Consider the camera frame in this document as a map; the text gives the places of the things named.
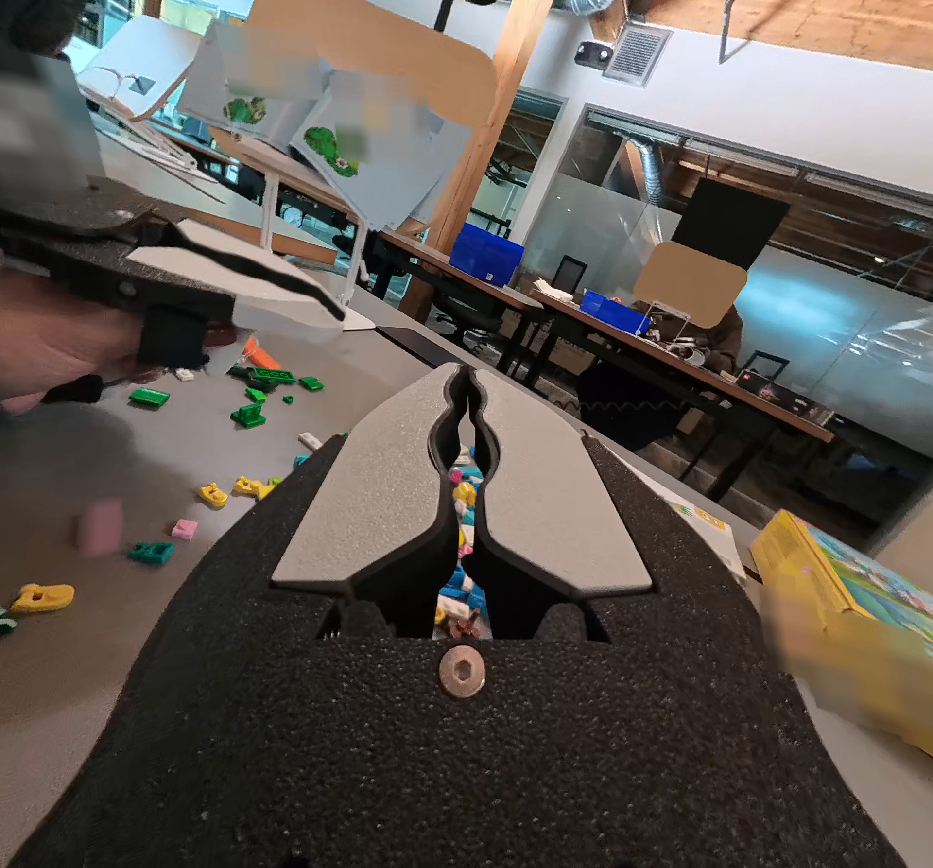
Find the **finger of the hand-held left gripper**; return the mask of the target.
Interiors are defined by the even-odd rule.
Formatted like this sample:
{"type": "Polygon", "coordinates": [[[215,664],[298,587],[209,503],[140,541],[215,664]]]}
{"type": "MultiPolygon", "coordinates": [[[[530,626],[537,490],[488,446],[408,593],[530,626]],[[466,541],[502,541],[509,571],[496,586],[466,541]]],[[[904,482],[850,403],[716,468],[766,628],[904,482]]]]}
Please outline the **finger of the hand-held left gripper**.
{"type": "MultiPolygon", "coordinates": [[[[304,274],[308,277],[308,275],[292,263],[256,244],[243,241],[227,232],[190,219],[180,221],[175,226],[175,230],[181,235],[182,244],[159,245],[158,247],[177,247],[190,250],[198,255],[211,258],[235,272],[271,282],[284,287],[288,291],[305,295],[312,295],[316,292],[310,284],[291,283],[286,278],[287,273],[295,276],[304,274]]],[[[315,279],[310,279],[315,281],[322,290],[328,292],[315,279]]],[[[324,303],[334,316],[344,318],[344,307],[331,294],[328,299],[324,299],[324,303]]]]}
{"type": "Polygon", "coordinates": [[[286,274],[291,283],[310,284],[315,294],[305,295],[259,278],[235,272],[211,258],[177,247],[140,247],[130,260],[233,298],[230,322],[242,330],[278,335],[339,334],[344,318],[332,314],[324,299],[330,294],[304,274],[286,274]]]}

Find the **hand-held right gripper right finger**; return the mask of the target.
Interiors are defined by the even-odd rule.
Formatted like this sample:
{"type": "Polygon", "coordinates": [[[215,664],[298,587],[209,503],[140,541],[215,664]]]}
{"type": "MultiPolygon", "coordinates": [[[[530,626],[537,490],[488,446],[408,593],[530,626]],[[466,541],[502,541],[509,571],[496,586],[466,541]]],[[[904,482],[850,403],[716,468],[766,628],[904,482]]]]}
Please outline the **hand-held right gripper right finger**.
{"type": "Polygon", "coordinates": [[[468,573],[494,625],[538,625],[557,604],[646,594],[649,571],[579,430],[557,409],[471,370],[477,495],[468,573]]]}

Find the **dark green lego plate pair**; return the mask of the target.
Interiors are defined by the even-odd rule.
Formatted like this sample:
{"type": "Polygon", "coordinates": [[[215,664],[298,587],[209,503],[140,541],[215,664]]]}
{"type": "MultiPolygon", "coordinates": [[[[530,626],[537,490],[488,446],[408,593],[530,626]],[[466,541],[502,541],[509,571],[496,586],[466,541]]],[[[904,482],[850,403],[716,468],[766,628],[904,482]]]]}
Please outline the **dark green lego plate pair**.
{"type": "Polygon", "coordinates": [[[243,383],[247,392],[268,394],[280,386],[296,384],[292,372],[274,369],[262,369],[251,366],[234,365],[226,374],[243,383]]]}

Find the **dark lego box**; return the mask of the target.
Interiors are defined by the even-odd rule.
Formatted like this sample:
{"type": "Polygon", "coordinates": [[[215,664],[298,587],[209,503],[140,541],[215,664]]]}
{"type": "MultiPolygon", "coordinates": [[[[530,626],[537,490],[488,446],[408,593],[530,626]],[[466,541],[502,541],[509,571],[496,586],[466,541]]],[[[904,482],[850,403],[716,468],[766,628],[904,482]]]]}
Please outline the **dark lego box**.
{"type": "Polygon", "coordinates": [[[825,427],[836,415],[834,410],[823,406],[821,403],[800,395],[756,372],[740,372],[736,384],[744,391],[762,399],[766,403],[779,407],[791,415],[800,417],[821,428],[825,427]]]}

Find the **yellow lego box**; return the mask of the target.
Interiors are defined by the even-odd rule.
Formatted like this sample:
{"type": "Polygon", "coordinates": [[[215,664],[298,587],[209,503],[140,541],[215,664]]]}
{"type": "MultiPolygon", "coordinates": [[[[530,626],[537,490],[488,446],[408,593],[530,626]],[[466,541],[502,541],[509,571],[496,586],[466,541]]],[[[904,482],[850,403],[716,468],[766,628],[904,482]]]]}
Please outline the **yellow lego box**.
{"type": "Polygon", "coordinates": [[[751,554],[782,668],[823,710],[931,755],[931,594],[787,511],[751,554]]]}

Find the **yellow curved lego piece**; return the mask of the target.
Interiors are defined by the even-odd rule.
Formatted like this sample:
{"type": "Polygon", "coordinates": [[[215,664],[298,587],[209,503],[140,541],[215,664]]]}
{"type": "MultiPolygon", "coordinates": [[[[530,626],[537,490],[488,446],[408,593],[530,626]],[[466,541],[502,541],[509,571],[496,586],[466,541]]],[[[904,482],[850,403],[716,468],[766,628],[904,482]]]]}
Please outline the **yellow curved lego piece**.
{"type": "Polygon", "coordinates": [[[28,583],[20,588],[8,611],[16,616],[54,612],[71,605],[75,595],[70,584],[28,583]]]}

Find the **person's left hand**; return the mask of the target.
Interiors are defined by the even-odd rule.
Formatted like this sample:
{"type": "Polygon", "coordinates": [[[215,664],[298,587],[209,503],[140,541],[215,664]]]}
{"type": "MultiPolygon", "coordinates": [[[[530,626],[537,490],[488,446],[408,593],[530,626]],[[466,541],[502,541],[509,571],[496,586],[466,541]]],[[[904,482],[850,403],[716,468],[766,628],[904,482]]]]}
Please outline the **person's left hand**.
{"type": "Polygon", "coordinates": [[[137,361],[143,319],[90,302],[27,272],[1,272],[1,405],[19,415],[54,388],[88,376],[146,384],[162,367],[137,361]]]}

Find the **white booklet stand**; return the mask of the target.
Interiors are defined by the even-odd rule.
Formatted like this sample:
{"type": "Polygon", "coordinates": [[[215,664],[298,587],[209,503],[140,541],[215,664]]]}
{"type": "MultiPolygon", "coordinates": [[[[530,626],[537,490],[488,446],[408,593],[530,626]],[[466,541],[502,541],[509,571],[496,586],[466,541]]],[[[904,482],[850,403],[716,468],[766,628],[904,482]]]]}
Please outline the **white booklet stand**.
{"type": "Polygon", "coordinates": [[[282,183],[293,191],[344,213],[348,221],[356,225],[351,261],[344,290],[340,296],[340,305],[348,309],[363,265],[363,252],[367,237],[373,232],[356,207],[339,192],[331,181],[313,167],[266,143],[245,137],[240,133],[229,133],[216,127],[211,127],[210,132],[220,150],[242,164],[257,170],[265,178],[259,239],[259,244],[263,249],[268,252],[273,250],[273,221],[277,216],[278,193],[282,183]]]}

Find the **wooden desk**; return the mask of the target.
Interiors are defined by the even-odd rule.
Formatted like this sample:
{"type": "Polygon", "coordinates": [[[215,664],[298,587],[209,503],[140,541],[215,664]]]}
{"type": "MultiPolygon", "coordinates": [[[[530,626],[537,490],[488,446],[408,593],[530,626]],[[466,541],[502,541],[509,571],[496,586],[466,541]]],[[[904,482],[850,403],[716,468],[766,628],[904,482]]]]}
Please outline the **wooden desk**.
{"type": "Polygon", "coordinates": [[[519,360],[524,338],[531,325],[543,323],[551,314],[536,299],[507,286],[499,287],[475,278],[450,265],[447,255],[396,232],[378,233],[374,256],[383,262],[372,288],[372,294],[379,299],[385,297],[393,275],[409,275],[426,282],[449,299],[469,306],[473,316],[491,318],[497,313],[496,320],[500,323],[501,315],[507,307],[519,314],[516,329],[496,366],[498,372],[508,373],[509,368],[519,360]]]}
{"type": "Polygon", "coordinates": [[[693,366],[656,344],[585,314],[572,302],[563,302],[539,288],[532,290],[531,297],[546,309],[550,329],[528,366],[522,380],[525,387],[536,387],[557,341],[563,339],[702,411],[717,421],[718,431],[731,429],[741,434],[743,447],[706,489],[708,501],[723,498],[777,431],[797,431],[823,443],[834,439],[828,429],[787,412],[702,366],[693,366]]]}

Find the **white instruction booklet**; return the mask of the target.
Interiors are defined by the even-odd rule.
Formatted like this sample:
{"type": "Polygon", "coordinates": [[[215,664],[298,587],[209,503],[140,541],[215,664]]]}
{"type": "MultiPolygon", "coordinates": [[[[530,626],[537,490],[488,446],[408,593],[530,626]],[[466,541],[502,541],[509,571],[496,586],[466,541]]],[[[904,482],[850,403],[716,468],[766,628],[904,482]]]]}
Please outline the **white instruction booklet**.
{"type": "Polygon", "coordinates": [[[642,473],[637,472],[637,475],[704,540],[733,578],[740,584],[744,584],[747,576],[730,525],[642,473]]]}

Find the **open instruction booklet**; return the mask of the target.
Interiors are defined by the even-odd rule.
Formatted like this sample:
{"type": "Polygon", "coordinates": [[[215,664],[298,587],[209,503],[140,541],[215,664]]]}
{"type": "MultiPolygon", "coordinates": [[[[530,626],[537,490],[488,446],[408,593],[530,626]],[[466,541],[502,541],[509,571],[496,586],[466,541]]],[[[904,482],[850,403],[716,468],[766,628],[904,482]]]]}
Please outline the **open instruction booklet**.
{"type": "Polygon", "coordinates": [[[179,103],[280,174],[307,174],[373,230],[426,222],[471,136],[408,76],[344,69],[270,29],[214,22],[179,103]]]}

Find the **white board on stand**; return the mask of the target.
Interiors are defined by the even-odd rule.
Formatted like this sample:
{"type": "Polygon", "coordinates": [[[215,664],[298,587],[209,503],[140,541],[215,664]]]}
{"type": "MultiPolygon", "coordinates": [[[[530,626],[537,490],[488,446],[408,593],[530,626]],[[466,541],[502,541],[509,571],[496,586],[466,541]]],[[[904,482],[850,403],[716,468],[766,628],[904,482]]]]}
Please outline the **white board on stand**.
{"type": "Polygon", "coordinates": [[[123,24],[76,74],[88,104],[96,104],[107,125],[104,139],[169,170],[202,176],[197,162],[151,122],[186,77],[202,36],[146,15],[123,24]]]}

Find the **blue storage bin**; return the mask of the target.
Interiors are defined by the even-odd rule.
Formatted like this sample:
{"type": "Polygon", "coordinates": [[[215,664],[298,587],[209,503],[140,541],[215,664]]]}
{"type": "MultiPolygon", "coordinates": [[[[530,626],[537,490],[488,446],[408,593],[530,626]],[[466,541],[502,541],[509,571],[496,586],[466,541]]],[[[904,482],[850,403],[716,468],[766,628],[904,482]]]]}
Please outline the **blue storage bin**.
{"type": "Polygon", "coordinates": [[[510,285],[524,248],[492,232],[465,223],[449,255],[449,265],[497,288],[510,285]]]}
{"type": "Polygon", "coordinates": [[[596,291],[584,291],[579,310],[616,330],[634,336],[643,335],[651,323],[647,314],[596,291]]]}

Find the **wooden post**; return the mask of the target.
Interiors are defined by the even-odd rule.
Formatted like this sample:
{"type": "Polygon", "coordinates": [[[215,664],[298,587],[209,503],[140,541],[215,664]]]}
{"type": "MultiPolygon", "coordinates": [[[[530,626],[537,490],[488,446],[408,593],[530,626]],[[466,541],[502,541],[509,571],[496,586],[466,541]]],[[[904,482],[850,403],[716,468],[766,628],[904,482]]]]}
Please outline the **wooden post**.
{"type": "Polygon", "coordinates": [[[509,5],[479,8],[458,1],[451,14],[451,33],[477,44],[492,58],[496,87],[494,102],[452,172],[432,218],[426,245],[437,252],[449,255],[467,220],[552,4],[553,0],[512,0],[509,5]],[[467,28],[474,25],[485,27],[483,37],[468,38],[467,28]]]}

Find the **wall air vent grille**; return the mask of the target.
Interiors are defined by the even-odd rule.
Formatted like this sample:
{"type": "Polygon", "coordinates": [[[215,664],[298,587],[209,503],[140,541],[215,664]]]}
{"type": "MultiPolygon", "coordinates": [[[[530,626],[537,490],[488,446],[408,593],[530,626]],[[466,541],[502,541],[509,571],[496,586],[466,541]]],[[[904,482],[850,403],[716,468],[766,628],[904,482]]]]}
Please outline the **wall air vent grille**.
{"type": "Polygon", "coordinates": [[[603,77],[629,87],[647,87],[673,31],[653,24],[627,22],[622,28],[603,77]]]}

